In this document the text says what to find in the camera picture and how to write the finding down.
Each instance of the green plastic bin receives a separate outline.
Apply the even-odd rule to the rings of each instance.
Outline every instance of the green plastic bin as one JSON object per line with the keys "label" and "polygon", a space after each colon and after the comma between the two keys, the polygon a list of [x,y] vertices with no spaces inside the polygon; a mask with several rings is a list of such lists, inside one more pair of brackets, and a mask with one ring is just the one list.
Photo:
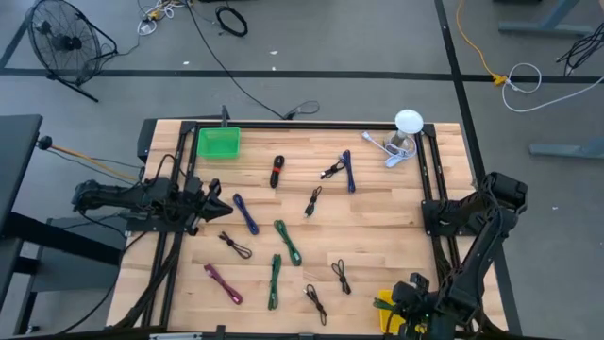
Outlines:
{"label": "green plastic bin", "polygon": [[199,130],[197,155],[207,159],[233,159],[239,156],[241,130],[238,127]]}

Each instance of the gray floor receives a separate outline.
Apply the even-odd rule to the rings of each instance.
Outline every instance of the gray floor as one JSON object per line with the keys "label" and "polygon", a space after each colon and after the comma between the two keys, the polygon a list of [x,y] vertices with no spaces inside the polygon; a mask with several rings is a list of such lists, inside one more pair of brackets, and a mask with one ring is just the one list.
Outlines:
{"label": "gray floor", "polygon": [[[142,0],[150,4],[153,1]],[[572,41],[500,35],[497,20],[535,20],[553,1],[512,6],[467,0],[463,27],[485,52],[489,64],[507,73],[522,61],[532,62],[545,75],[558,76],[555,58]],[[0,0],[0,50],[19,27],[30,1]],[[451,32],[464,74],[485,74],[476,53],[455,27],[457,1],[445,0]],[[138,7],[134,0],[74,0],[73,4],[117,40],[126,51],[136,43]],[[211,46],[234,70],[449,72],[436,12],[422,0],[256,0],[232,1],[249,23],[243,40],[200,20]],[[215,5],[196,6],[212,17]],[[581,1],[569,24],[597,26],[604,15],[596,0]],[[594,55],[577,75],[600,76],[601,55]],[[40,68],[25,36],[8,67]],[[116,59],[110,69],[217,70],[196,35],[189,14],[176,11],[156,33],[141,39],[131,55]],[[318,100],[317,120],[390,121],[403,108],[420,111],[427,121],[460,122],[452,82],[367,79],[241,79],[250,93],[278,111],[305,100]],[[581,89],[584,85],[549,85],[525,98],[510,94],[516,107],[532,105]],[[55,143],[96,157],[136,162],[135,143],[144,118],[214,114],[226,104],[234,118],[270,119],[224,78],[98,77],[84,85],[101,102],[90,100],[43,77],[0,76],[1,114],[39,113],[42,134]],[[604,134],[600,105],[603,88],[532,114],[518,115],[503,106],[499,88],[489,83],[465,83],[487,171],[499,171],[525,181],[529,209],[505,245],[518,312],[527,335],[566,339],[600,337],[604,313],[604,232],[598,224],[602,163],[528,154],[533,142],[583,143]],[[36,151],[19,194],[16,211],[43,220],[70,216],[74,187],[86,179],[113,183],[110,178]],[[21,284],[12,297],[18,299]],[[34,323],[55,332],[88,312],[102,291],[45,294],[33,315]],[[84,329],[98,329],[108,310],[104,306]],[[0,320],[7,315],[3,310]],[[0,327],[0,334],[7,328]]]}

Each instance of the blue cable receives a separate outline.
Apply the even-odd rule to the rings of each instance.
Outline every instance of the blue cable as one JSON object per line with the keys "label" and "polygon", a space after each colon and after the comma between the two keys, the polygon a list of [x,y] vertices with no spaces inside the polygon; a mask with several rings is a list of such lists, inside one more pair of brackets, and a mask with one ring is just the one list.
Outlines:
{"label": "blue cable", "polygon": [[352,156],[350,155],[350,150],[346,150],[341,158],[344,161],[346,173],[348,174],[348,193],[352,194],[357,190],[357,187],[355,186],[355,179],[352,177]]}
{"label": "blue cable", "polygon": [[252,235],[258,235],[258,225],[256,224],[256,222],[254,222],[252,216],[249,215],[249,212],[247,212],[247,209],[245,208],[245,203],[243,203],[242,196],[239,194],[233,195],[233,202],[235,203],[237,208],[239,208],[239,210],[242,212],[243,217],[245,217],[245,223],[247,223],[249,232],[251,232]]}

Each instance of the wooden tabletop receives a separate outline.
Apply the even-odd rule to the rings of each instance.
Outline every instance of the wooden tabletop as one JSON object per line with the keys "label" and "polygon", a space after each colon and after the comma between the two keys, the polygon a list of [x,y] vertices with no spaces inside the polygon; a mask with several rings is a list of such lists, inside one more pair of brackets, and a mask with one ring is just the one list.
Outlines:
{"label": "wooden tabletop", "polygon": [[[159,160],[174,154],[180,121],[158,121],[146,175],[152,177]],[[451,199],[473,192],[461,129],[458,124],[435,124]],[[370,131],[380,140],[386,131]],[[432,165],[427,149],[428,166]],[[191,141],[187,141],[185,155]],[[352,153],[357,191],[346,191],[346,173],[320,180],[346,149]],[[285,157],[285,166],[276,189],[269,177],[276,155]],[[232,205],[239,193],[260,227],[251,235],[242,214],[233,214],[202,223],[196,236],[186,235],[178,264],[176,287],[169,323],[170,331],[214,332],[226,325],[227,332],[380,334],[378,310],[372,307],[380,289],[392,289],[398,281],[408,281],[419,272],[437,288],[434,258],[424,233],[420,202],[422,181],[416,158],[386,168],[386,155],[363,140],[360,130],[312,130],[286,128],[243,128],[241,152],[235,160],[197,158],[195,173],[206,184],[221,181],[220,196]],[[169,176],[172,166],[166,161],[161,173]],[[434,196],[436,179],[430,167]],[[321,185],[315,213],[304,217],[314,188]],[[303,261],[292,266],[287,247],[273,227],[282,219]],[[218,239],[225,231],[235,242],[252,249],[249,260]],[[149,280],[157,234],[148,234],[125,255],[120,277],[109,311],[108,325],[121,319],[140,296]],[[459,237],[463,256],[473,239]],[[268,311],[271,259],[281,254],[283,264],[278,278],[279,304]],[[343,259],[345,274],[352,288],[350,296],[341,290],[338,276],[330,265]],[[229,285],[243,295],[243,304],[235,305],[223,288],[208,277],[204,264],[212,264]],[[322,326],[314,305],[302,290],[314,285],[327,311]],[[160,287],[154,323],[159,322],[163,287]],[[506,329],[501,298],[491,268],[485,278],[486,314]]]}

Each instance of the black floor fan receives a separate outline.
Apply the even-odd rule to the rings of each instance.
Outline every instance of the black floor fan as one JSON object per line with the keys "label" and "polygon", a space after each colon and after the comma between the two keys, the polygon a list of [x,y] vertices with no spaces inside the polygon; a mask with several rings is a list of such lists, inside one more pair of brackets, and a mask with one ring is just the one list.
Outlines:
{"label": "black floor fan", "polygon": [[[31,47],[48,71],[47,77],[98,102],[80,86],[97,76],[103,64],[118,54],[115,41],[63,0],[38,0],[27,13],[27,20]],[[108,43],[101,45],[96,32],[107,38],[112,48]],[[103,53],[104,46],[111,50]]]}

